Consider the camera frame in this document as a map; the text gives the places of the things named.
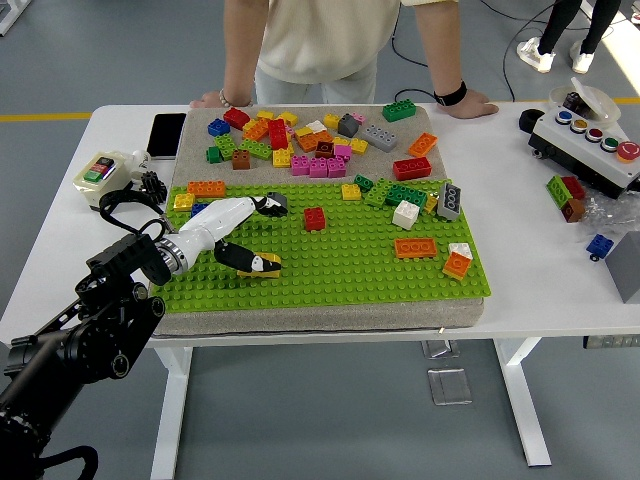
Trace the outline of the person's right hand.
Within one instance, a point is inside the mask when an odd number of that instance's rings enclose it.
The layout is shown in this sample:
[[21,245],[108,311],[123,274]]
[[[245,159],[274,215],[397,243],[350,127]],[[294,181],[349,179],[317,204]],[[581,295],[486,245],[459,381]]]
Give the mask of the person's right hand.
[[191,108],[223,108],[224,103],[220,100],[219,91],[210,91],[202,95],[200,99],[192,100],[189,104]]

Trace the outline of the person's left hand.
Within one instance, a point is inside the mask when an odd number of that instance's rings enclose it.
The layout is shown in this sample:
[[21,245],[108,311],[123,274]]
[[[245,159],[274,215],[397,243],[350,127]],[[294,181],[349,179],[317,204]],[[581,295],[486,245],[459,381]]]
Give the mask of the person's left hand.
[[465,97],[455,105],[439,105],[438,108],[457,119],[474,119],[499,112],[499,107],[491,103],[485,94],[475,90],[468,90]]

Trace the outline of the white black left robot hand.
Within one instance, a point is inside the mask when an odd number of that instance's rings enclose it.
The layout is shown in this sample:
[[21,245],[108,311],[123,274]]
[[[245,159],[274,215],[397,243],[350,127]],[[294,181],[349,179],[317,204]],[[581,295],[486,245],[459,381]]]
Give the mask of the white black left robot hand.
[[246,221],[254,212],[270,217],[288,213],[287,199],[278,192],[266,197],[224,198],[216,200],[187,221],[177,234],[162,239],[169,255],[170,270],[182,274],[191,269],[202,251],[212,250],[222,265],[245,273],[279,272],[281,264],[267,260],[253,251],[227,242],[224,237]]

